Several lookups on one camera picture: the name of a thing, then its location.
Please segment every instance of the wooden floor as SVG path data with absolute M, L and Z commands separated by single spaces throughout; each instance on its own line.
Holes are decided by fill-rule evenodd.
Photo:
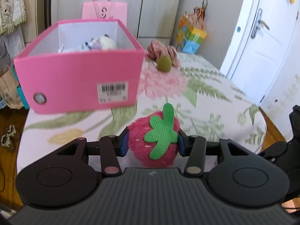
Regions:
M 265 150 L 276 141 L 285 141 L 285 139 L 270 121 L 270 119 L 265 115 L 265 113 L 262 110 L 261 112 L 264 115 L 267 123 L 267 133 L 262 146 L 262 150 Z M 6 126 L 10 124 L 14 124 L 17 129 L 22 132 L 27 114 L 28 110 L 25 110 L 24 108 L 21 110 L 11 110 L 8 107 L 1 109 L 0 133 Z M 22 207 L 22 202 L 15 187 L 18 148 L 19 143 L 16 143 L 16 150 L 14 153 L 10 153 L 4 148 L 0 147 L 0 170 L 3 171 L 5 176 L 5 188 L 4 191 L 0 192 L 0 203 L 15 210 L 19 210 Z M 294 199 L 293 201 L 287 202 L 284 205 L 286 207 L 300 207 L 300 199 Z
M 25 124 L 25 120 L 28 114 L 28 110 L 22 108 L 21 110 L 12 110 L 8 107 L 0 110 L 0 134 L 3 129 L 10 124 L 22 132 Z M 16 150 L 11 153 L 6 151 L 0 146 L 0 170 L 4 173 L 5 187 L 0 192 L 0 203 L 19 210 L 22 207 L 22 202 L 17 193 L 15 181 L 16 181 L 16 160 L 19 149 L 19 142 L 16 143 Z

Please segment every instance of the colorful cube bag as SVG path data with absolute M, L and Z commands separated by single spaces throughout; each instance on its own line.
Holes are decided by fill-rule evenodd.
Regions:
M 177 31 L 177 41 L 183 52 L 195 54 L 205 39 L 207 32 L 203 29 L 206 7 L 207 0 L 203 0 L 202 7 L 195 7 L 193 14 L 187 16 L 185 12 L 182 16 Z M 197 21 L 201 21 L 201 29 L 196 28 Z

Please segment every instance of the pink fluffy toy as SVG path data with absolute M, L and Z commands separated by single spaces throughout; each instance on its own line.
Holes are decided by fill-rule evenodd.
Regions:
M 179 121 L 174 117 L 174 109 L 167 103 L 163 111 L 139 118 L 128 126 L 128 146 L 134 156 L 147 168 L 172 166 L 178 152 L 176 139 L 179 128 Z

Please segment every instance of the floral bedspread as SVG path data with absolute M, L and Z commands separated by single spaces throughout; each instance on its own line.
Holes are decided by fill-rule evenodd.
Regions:
M 135 119 L 162 110 L 166 102 L 173 105 L 186 134 L 198 134 L 209 141 L 231 138 L 258 153 L 266 132 L 258 107 L 203 57 L 178 53 L 178 59 L 180 70 L 172 68 L 168 74 L 158 72 L 151 61 L 144 61 L 134 106 L 55 115 L 38 115 L 30 110 L 17 158 L 18 172 L 75 138 L 96 141 L 108 134 L 120 134 Z M 183 159 L 178 156 L 174 165 L 182 167 Z M 100 170 L 99 157 L 90 157 L 89 164 Z M 141 166 L 130 150 L 120 158 L 120 164 L 122 169 Z

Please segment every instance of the pink storage box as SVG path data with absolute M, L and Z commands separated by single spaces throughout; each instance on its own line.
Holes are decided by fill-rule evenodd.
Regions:
M 59 53 L 108 34 L 117 50 Z M 52 114 L 135 104 L 145 51 L 117 19 L 60 21 L 14 59 L 30 108 Z

